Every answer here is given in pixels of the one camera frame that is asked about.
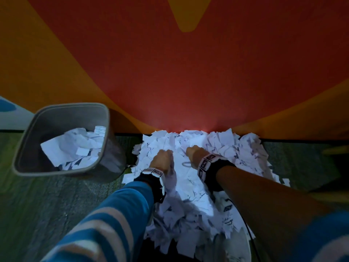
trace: wrist strap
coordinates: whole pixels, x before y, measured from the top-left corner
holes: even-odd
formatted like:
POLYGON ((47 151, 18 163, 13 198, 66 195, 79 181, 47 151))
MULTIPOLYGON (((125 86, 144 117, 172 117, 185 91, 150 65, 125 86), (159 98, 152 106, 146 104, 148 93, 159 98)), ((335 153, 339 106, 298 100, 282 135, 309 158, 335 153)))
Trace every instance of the wrist strap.
POLYGON ((166 195, 164 172, 156 168, 147 168, 134 180, 143 181, 150 185, 154 196, 154 202, 162 203, 164 201, 166 195))
POLYGON ((219 169, 225 166, 234 166, 227 158, 219 154, 208 154, 200 161, 198 177, 204 182, 210 191, 222 191, 222 187, 216 180, 219 169))

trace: gray trash bin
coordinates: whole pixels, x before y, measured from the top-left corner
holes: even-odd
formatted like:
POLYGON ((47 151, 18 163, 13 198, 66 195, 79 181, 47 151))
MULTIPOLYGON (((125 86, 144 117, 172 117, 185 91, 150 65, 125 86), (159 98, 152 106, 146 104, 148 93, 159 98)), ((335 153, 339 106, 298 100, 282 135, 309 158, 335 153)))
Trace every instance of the gray trash bin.
POLYGON ((12 169, 19 176, 63 175, 88 178, 97 182, 111 182, 118 178, 125 169, 126 156, 116 141, 109 122, 109 109, 100 103, 46 106, 35 114, 24 132, 13 159, 12 169), (94 131, 95 126, 106 127, 106 132, 98 160, 89 167, 59 171, 41 149, 41 143, 62 135, 66 131, 74 128, 94 131), (104 156, 107 161, 113 159, 113 172, 101 164, 104 156))

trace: striped sleeve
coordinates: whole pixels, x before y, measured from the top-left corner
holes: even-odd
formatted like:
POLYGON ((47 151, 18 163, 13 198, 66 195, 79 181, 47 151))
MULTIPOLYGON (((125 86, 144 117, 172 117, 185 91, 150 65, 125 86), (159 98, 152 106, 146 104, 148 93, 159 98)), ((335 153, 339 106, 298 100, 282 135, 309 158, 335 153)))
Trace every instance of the striped sleeve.
POLYGON ((42 261, 132 261, 153 204, 146 183, 128 183, 78 223, 42 261))

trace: pile of shredded paper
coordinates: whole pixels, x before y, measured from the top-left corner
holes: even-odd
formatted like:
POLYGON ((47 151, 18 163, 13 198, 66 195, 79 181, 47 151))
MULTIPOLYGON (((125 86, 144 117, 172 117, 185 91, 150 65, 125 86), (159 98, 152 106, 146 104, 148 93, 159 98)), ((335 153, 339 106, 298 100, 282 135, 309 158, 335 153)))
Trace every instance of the pile of shredded paper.
MULTIPOLYGON (((164 254, 174 239, 178 253, 192 258, 195 254, 203 261, 205 249, 217 234, 223 234, 227 239, 233 230, 243 229, 247 234, 245 223, 227 194, 221 191, 211 195, 185 152, 188 147, 198 145, 228 158, 242 170, 280 183, 279 176, 270 169, 268 154, 260 143, 254 133, 240 138, 231 129, 209 134, 187 130, 180 134, 156 131, 151 136, 143 135, 143 143, 135 145, 133 150, 138 154, 137 165, 131 174, 124 175, 123 183, 133 181, 149 167, 160 149, 173 151, 171 171, 165 182, 167 195, 163 203, 155 205, 154 218, 146 227, 145 238, 154 241, 155 247, 160 246, 164 254)), ((283 179, 283 183, 289 186, 289 180, 283 179)))

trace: orange wall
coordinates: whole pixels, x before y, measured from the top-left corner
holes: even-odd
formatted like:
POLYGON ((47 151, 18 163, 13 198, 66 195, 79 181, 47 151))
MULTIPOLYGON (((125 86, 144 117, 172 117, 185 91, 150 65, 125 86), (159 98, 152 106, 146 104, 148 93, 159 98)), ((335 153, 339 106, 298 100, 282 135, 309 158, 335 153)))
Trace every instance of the orange wall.
POLYGON ((0 94, 32 112, 102 102, 117 132, 349 137, 346 0, 29 1, 1 6, 0 94))

